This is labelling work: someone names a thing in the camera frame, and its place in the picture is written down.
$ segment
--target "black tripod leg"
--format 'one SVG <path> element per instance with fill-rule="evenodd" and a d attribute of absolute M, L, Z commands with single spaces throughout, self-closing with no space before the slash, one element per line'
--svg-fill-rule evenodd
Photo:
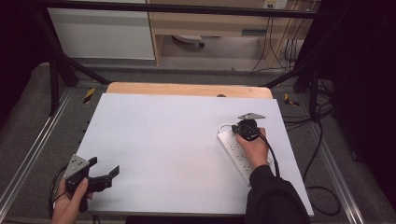
<path fill-rule="evenodd" d="M 97 75 L 96 73 L 94 73 L 90 69 L 84 67 L 82 64 L 80 64 L 80 63 L 74 61 L 73 59 L 69 58 L 67 55 L 64 55 L 64 57 L 66 58 L 66 60 L 68 61 L 68 63 L 70 65 L 72 65 L 77 70 L 79 70 L 80 72 L 84 73 L 85 75 L 95 79 L 96 81 L 98 81 L 98 82 L 100 82 L 102 84 L 110 84 L 112 82 L 112 81 L 109 81 L 109 80 L 105 79 L 104 77 L 101 77 L 101 76 Z"/>
<path fill-rule="evenodd" d="M 268 89 L 272 89 L 273 87 L 277 86 L 278 84 L 288 80 L 291 77 L 301 77 L 304 76 L 304 71 L 305 71 L 305 65 L 301 65 L 299 67 L 296 67 L 294 70 L 289 71 L 287 74 L 276 78 L 275 80 L 272 80 L 268 82 L 267 84 L 261 85 L 259 87 L 266 87 Z"/>
<path fill-rule="evenodd" d="M 59 72 L 59 75 L 64 81 L 64 84 L 66 86 L 76 86 L 78 84 L 78 79 L 74 74 L 74 71 L 68 64 L 67 60 L 64 59 L 62 55 L 63 50 L 61 44 L 59 43 L 56 35 L 51 31 L 49 25 L 47 24 L 47 21 L 45 20 L 43 14 L 44 8 L 36 7 L 33 5 L 33 3 L 32 5 L 30 5 L 30 8 L 31 13 L 35 18 L 36 24 L 40 27 L 44 37 L 46 37 L 46 40 L 49 43 L 50 55 L 52 59 L 56 60 L 57 62 L 57 71 Z"/>

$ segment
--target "wooden tabletop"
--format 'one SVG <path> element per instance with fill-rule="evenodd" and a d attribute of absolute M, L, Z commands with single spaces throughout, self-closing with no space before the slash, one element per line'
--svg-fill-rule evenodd
<path fill-rule="evenodd" d="M 155 95 L 191 95 L 191 96 L 226 96 L 242 98 L 272 99 L 268 88 L 247 86 L 191 85 L 113 82 L 107 93 L 155 94 Z"/>

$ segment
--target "electrical outlet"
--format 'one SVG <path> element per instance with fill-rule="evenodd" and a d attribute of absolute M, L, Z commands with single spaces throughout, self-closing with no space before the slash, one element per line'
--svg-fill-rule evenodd
<path fill-rule="evenodd" d="M 225 152 L 233 162 L 236 171 L 242 176 L 245 183 L 250 186 L 249 178 L 253 169 L 251 168 L 248 158 L 245 155 L 244 149 L 236 142 L 235 133 L 232 130 L 218 134 L 218 139 L 221 142 Z M 268 164 L 272 164 L 272 155 L 268 154 Z"/>
<path fill-rule="evenodd" d="M 276 0 L 265 0 L 263 8 L 274 8 L 276 4 Z"/>
<path fill-rule="evenodd" d="M 285 9 L 288 0 L 276 0 L 274 4 L 274 9 Z"/>

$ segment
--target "gray carpet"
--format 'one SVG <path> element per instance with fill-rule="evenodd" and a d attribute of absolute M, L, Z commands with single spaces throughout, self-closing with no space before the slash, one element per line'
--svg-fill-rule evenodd
<path fill-rule="evenodd" d="M 252 76 L 241 72 L 188 72 L 183 70 L 162 71 L 159 69 L 109 70 L 96 68 L 96 72 L 117 81 L 239 84 L 248 86 L 263 84 L 276 76 L 276 74 L 264 73 Z M 14 108 L 6 125 L 1 129 L 0 156 L 2 161 L 10 161 L 10 163 L 2 162 L 0 164 L 2 170 L 0 176 L 1 191 L 5 189 L 10 178 L 17 171 L 24 155 L 45 123 L 50 111 L 50 92 L 46 83 L 49 83 L 48 68 L 38 67 L 34 71 L 29 87 L 23 94 L 21 101 Z M 290 99 L 297 100 L 290 87 L 292 83 L 293 79 L 280 87 L 274 88 L 274 97 L 279 102 L 282 115 L 303 116 L 304 111 L 299 106 L 285 105 L 283 102 L 284 92 L 290 94 Z M 90 103 L 84 105 L 82 101 L 88 89 L 89 87 L 78 87 L 74 90 L 64 114 L 23 184 L 14 204 L 12 204 L 7 218 L 48 218 L 47 204 L 50 181 L 56 171 L 68 162 L 71 155 L 78 150 L 78 141 L 82 140 L 83 130 L 88 127 L 87 121 L 91 119 L 100 95 L 106 90 L 106 86 L 97 88 Z M 323 120 L 323 132 L 364 219 L 372 223 L 396 223 L 394 211 L 374 182 L 367 167 L 351 159 L 349 147 L 335 118 L 327 117 Z M 289 137 L 302 172 L 312 156 L 316 141 L 308 125 L 290 131 Z M 321 185 L 333 189 L 332 181 L 319 155 L 308 173 L 306 184 L 310 186 Z M 328 193 L 313 191 L 310 199 L 326 211 L 335 209 L 334 201 Z M 315 213 L 316 215 L 311 219 L 314 223 L 348 223 L 344 210 L 334 217 L 324 216 L 317 211 Z M 87 220 L 90 218 L 88 215 L 83 215 L 79 219 Z M 103 219 L 124 220 L 125 217 L 103 217 Z"/>

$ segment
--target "floor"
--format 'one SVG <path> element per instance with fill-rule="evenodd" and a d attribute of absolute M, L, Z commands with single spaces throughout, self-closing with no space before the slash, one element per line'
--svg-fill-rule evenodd
<path fill-rule="evenodd" d="M 194 83 L 257 86 L 278 77 L 285 69 L 265 70 L 249 73 L 256 64 L 257 69 L 267 69 L 264 60 L 259 60 L 261 51 L 257 39 L 206 37 L 205 47 L 183 44 L 168 36 L 163 46 L 163 62 L 111 62 L 84 61 L 101 76 L 117 81 L 161 82 L 161 83 Z M 284 59 L 279 59 L 283 66 Z M 40 66 L 33 72 L 21 100 L 9 115 L 7 123 L 0 128 L 0 191 L 5 192 L 8 184 L 18 172 L 20 164 L 30 152 L 36 137 L 48 120 L 50 111 L 50 88 L 48 67 Z M 75 89 L 63 87 L 70 91 L 71 98 L 64 109 L 62 117 L 57 120 L 55 128 L 45 145 L 36 155 L 36 162 L 25 177 L 14 204 L 8 209 L 4 223 L 42 223 L 48 221 L 47 196 L 49 182 L 58 167 L 68 161 L 70 155 L 77 151 L 78 142 L 84 136 L 83 130 L 88 127 L 95 106 L 106 86 L 92 84 L 92 80 L 78 73 L 82 80 Z M 294 78 L 273 89 L 274 97 L 285 120 L 287 116 L 305 116 L 302 106 L 285 104 L 287 93 L 294 103 L 302 104 L 306 94 L 295 94 L 292 90 Z M 92 101 L 82 103 L 85 94 L 92 86 L 96 93 Z M 339 128 L 336 118 L 326 117 L 322 121 L 326 145 L 331 149 L 336 162 L 344 175 L 359 207 L 365 223 L 396 223 L 396 215 L 387 199 L 382 194 L 367 167 L 352 160 L 347 140 Z M 289 131 L 290 142 L 299 168 L 303 171 L 313 155 L 318 143 L 309 124 Z M 317 156 L 307 178 L 308 185 L 321 185 L 334 190 L 329 170 L 321 156 Z M 324 210 L 333 211 L 335 201 L 332 196 L 323 192 L 312 192 L 310 199 Z M 81 216 L 82 222 L 88 222 L 90 216 Z M 125 217 L 102 217 L 104 223 L 122 223 Z M 313 223 L 349 223 L 347 211 L 329 217 L 316 212 Z"/>

